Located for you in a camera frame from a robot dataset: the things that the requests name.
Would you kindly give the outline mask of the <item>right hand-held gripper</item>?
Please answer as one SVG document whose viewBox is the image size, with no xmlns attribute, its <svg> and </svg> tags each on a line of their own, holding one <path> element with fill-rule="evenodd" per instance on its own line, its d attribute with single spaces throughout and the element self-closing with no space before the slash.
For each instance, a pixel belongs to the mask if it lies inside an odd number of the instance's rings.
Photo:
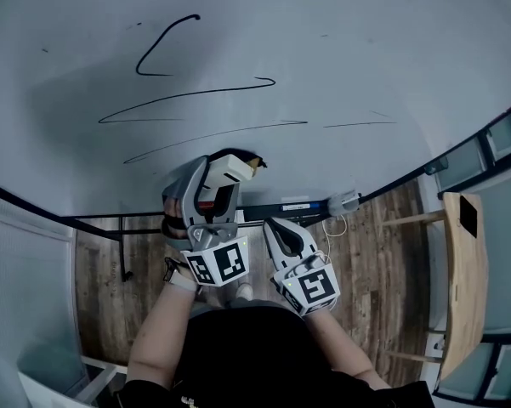
<svg viewBox="0 0 511 408">
<path fill-rule="evenodd" d="M 318 251 L 310 232 L 284 218 L 267 218 L 266 245 L 277 270 L 270 279 L 299 316 L 331 308 L 338 300 L 334 268 Z"/>
</svg>

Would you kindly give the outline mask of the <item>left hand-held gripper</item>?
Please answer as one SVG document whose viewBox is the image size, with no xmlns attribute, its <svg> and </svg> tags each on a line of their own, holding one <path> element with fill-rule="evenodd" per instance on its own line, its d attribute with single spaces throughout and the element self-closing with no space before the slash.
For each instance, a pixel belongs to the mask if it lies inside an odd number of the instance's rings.
<svg viewBox="0 0 511 408">
<path fill-rule="evenodd" d="M 162 202 L 166 196 L 180 201 L 190 241 L 190 250 L 181 253 L 195 281 L 201 286 L 224 286 L 249 273 L 248 238 L 238 236 L 238 225 L 232 223 L 239 183 L 218 189 L 213 202 L 215 224 L 204 224 L 206 218 L 199 207 L 199 196 L 208 170 L 208 156 L 195 159 L 184 174 L 162 192 Z"/>
</svg>

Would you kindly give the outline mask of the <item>person's left hand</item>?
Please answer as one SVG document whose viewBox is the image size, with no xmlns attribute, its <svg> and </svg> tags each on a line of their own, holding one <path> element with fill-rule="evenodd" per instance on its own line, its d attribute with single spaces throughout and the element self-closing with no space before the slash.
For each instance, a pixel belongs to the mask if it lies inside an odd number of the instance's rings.
<svg viewBox="0 0 511 408">
<path fill-rule="evenodd" d="M 167 237 L 185 239 L 187 231 L 179 199 L 166 196 L 163 200 L 163 210 L 162 232 Z"/>
</svg>

